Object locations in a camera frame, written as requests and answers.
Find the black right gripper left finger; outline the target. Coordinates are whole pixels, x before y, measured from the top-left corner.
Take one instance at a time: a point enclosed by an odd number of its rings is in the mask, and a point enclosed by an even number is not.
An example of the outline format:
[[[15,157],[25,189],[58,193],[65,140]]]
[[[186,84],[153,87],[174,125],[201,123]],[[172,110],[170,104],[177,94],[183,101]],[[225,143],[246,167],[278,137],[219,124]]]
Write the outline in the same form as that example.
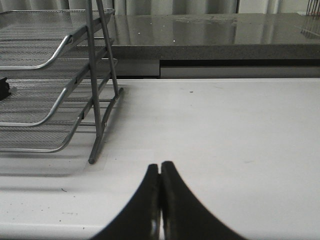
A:
[[[160,236],[160,175],[150,164],[134,195],[93,240],[158,240]]]

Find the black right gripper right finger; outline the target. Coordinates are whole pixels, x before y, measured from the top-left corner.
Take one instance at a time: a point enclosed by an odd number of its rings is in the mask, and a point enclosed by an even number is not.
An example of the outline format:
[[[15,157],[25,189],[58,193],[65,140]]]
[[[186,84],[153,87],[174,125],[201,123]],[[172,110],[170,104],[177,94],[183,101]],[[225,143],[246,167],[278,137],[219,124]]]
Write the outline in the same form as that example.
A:
[[[243,240],[196,198],[171,161],[161,164],[161,208],[166,240]]]

